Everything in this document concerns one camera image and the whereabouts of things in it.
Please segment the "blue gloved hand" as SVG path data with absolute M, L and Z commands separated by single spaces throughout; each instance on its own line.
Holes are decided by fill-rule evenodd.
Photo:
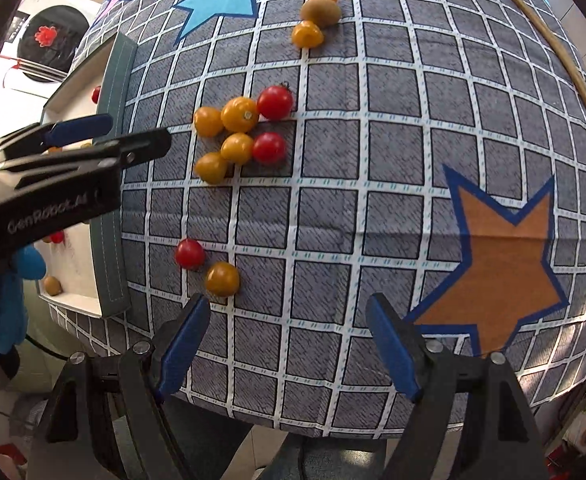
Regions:
M 35 247 L 27 246 L 6 260 L 0 270 L 0 388 L 3 388 L 20 367 L 16 347 L 26 338 L 24 281 L 43 278 L 46 263 Z

